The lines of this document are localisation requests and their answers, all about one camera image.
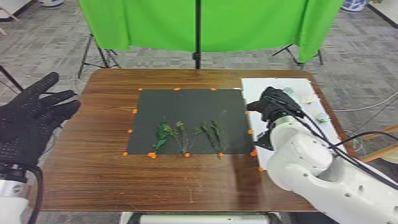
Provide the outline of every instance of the black cable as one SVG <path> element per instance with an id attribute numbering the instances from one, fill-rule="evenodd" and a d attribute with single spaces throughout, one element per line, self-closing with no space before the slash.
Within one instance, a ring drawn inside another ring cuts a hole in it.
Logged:
<path id="1" fill-rule="evenodd" d="M 322 129 L 320 129 L 320 126 L 318 126 L 316 123 L 315 123 L 313 118 L 307 116 L 307 114 L 304 113 L 304 111 L 302 111 L 302 114 L 304 114 L 304 117 L 307 118 L 309 122 L 313 123 L 313 125 L 315 125 L 315 127 L 316 127 L 316 129 L 318 129 L 318 132 L 320 132 L 320 134 L 322 134 L 322 137 L 327 139 L 327 135 L 325 135 L 325 133 L 323 133 L 323 131 L 322 131 Z"/>
<path id="2" fill-rule="evenodd" d="M 43 192 L 44 192 L 44 177 L 43 177 L 43 171 L 41 168 L 30 167 L 28 171 L 34 173 L 36 180 L 37 180 L 37 195 L 36 195 L 36 204 L 34 204 L 34 211 L 30 214 L 30 219 L 28 219 L 28 224 L 36 224 L 37 217 L 39 217 L 39 212 L 41 212 L 41 204 L 43 204 Z"/>
<path id="3" fill-rule="evenodd" d="M 9 90 L 14 92 L 14 94 L 20 94 L 18 92 L 16 92 L 16 90 L 11 88 L 11 86 L 7 85 L 7 83 L 0 80 L 0 83 L 5 85 L 5 87 L 9 88 Z"/>
<path id="4" fill-rule="evenodd" d="M 350 142 L 355 138 L 359 138 L 361 136 L 364 135 L 371 135 L 371 134 L 378 134 L 378 135 L 386 135 L 387 137 L 391 137 L 396 141 L 398 141 L 398 138 L 386 132 L 382 131 L 366 131 L 362 133 L 359 133 L 357 135 L 354 135 L 348 139 L 345 139 L 334 146 L 339 146 L 343 145 L 347 142 Z"/>
<path id="5" fill-rule="evenodd" d="M 284 108 L 284 106 L 277 103 L 277 100 L 267 96 L 267 98 L 270 99 L 270 103 L 284 110 L 284 112 L 293 116 L 295 120 L 300 122 L 300 124 L 304 125 L 304 127 L 307 128 L 311 134 L 325 141 L 325 143 L 329 144 L 329 148 L 334 150 L 338 156 L 347 160 L 347 162 L 366 172 L 366 174 L 393 188 L 398 190 L 398 185 L 394 182 L 391 182 L 389 179 L 386 179 L 386 177 L 382 177 L 378 175 L 378 173 L 375 173 L 375 171 L 362 165 L 362 163 L 350 157 L 350 155 L 347 154 L 347 152 L 338 148 L 338 146 L 331 143 L 329 139 L 323 138 L 320 136 L 320 134 L 315 132 L 313 128 L 309 127 L 309 125 L 302 122 L 302 120 L 297 118 L 297 115 L 291 113 L 291 111 Z"/>

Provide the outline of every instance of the green backdrop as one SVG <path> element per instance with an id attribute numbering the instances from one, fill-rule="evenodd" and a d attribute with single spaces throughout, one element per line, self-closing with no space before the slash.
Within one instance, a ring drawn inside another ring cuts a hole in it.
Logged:
<path id="1" fill-rule="evenodd" d="M 343 0 L 203 0 L 203 52 L 320 49 Z M 195 51 L 195 0 L 80 0 L 101 48 Z"/>

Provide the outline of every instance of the black glove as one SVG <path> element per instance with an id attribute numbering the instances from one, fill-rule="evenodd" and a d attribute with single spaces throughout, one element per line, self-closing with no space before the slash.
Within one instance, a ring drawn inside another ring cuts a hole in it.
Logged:
<path id="1" fill-rule="evenodd" d="M 247 111 L 258 111 L 263 114 L 261 120 L 265 122 L 270 121 L 272 123 L 283 116 L 288 115 L 286 110 L 275 105 L 275 103 L 299 117 L 304 117 L 300 112 L 300 105 L 297 104 L 290 95 L 281 89 L 268 87 L 263 91 L 259 101 L 247 104 Z"/>
<path id="2" fill-rule="evenodd" d="M 37 165 L 53 130 L 78 111 L 76 100 L 59 104 L 76 95 L 71 90 L 39 98 L 57 82 L 53 72 L 0 107 L 0 162 Z"/>

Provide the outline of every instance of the tripod stand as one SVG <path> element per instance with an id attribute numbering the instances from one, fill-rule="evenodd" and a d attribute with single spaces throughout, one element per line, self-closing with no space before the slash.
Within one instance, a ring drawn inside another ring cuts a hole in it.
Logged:
<path id="1" fill-rule="evenodd" d="M 92 63 L 87 62 L 87 54 L 89 54 L 89 49 L 91 49 L 91 43 L 92 43 L 92 39 L 94 39 L 94 35 L 91 34 L 89 36 L 89 41 L 87 41 L 87 45 L 85 45 L 85 51 L 84 51 L 84 58 L 82 58 L 82 64 L 80 64 L 80 68 L 78 68 L 78 78 L 82 77 L 82 73 L 84 73 L 84 67 L 89 65 L 89 66 L 94 66 L 98 68 L 112 68 L 112 67 L 117 67 L 121 68 L 119 66 L 119 63 L 116 61 L 116 58 L 114 56 L 117 55 L 116 51 L 110 50 L 110 49 L 101 49 L 100 46 L 98 46 L 98 43 L 96 43 L 96 49 L 98 49 L 98 53 L 100 53 L 100 57 L 101 57 L 101 61 L 103 61 L 103 65 L 96 65 Z M 107 53 L 107 56 L 108 56 L 108 59 L 110 61 L 114 61 L 114 65 L 110 66 L 110 63 L 108 63 L 108 60 L 105 58 L 105 53 Z"/>
<path id="2" fill-rule="evenodd" d="M 295 62 L 295 64 L 300 66 L 300 69 L 304 69 L 304 63 L 300 63 L 299 62 L 299 60 L 297 60 L 297 58 L 295 58 L 295 55 L 293 55 L 293 53 L 291 53 L 291 50 L 290 50 L 290 47 L 293 46 L 293 44 L 290 44 L 274 54 L 272 54 L 272 57 L 275 56 L 275 55 L 279 55 L 281 53 L 283 53 L 283 51 L 288 51 L 288 53 L 290 53 L 290 56 L 291 56 L 291 58 L 293 58 L 293 62 Z M 322 51 L 318 50 L 318 53 L 316 53 L 316 55 L 315 55 L 315 57 L 318 57 L 320 58 L 320 65 L 323 65 L 323 56 L 322 56 Z"/>

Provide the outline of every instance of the floor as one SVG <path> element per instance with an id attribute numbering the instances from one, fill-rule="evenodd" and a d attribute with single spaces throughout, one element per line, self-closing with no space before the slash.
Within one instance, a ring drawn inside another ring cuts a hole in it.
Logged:
<path id="1" fill-rule="evenodd" d="M 55 91 L 75 89 L 82 92 L 94 68 L 87 68 L 82 80 L 76 79 L 84 46 L 89 36 L 78 2 L 66 0 L 59 9 L 32 5 L 20 16 L 21 22 L 0 23 L 9 35 L 0 35 L 0 64 L 5 66 L 23 86 L 57 71 L 60 83 Z M 339 12 L 323 44 L 325 65 L 313 60 L 304 70 L 316 82 L 334 109 L 361 108 L 380 102 L 398 91 L 398 29 L 366 9 L 359 14 Z M 272 57 L 275 49 L 240 53 L 204 54 L 206 69 L 299 69 L 286 53 Z M 100 62 L 94 48 L 89 60 Z M 117 56 L 124 68 L 192 68 L 188 52 L 132 48 Z M 0 85 L 0 105 L 14 97 Z M 398 102 L 377 115 L 382 107 L 359 112 L 338 112 L 345 130 L 377 130 L 398 124 Z M 386 145 L 382 139 L 364 143 L 366 154 Z M 398 177 L 398 167 L 384 161 L 377 166 Z M 117 223 L 117 213 L 43 213 L 41 224 Z"/>

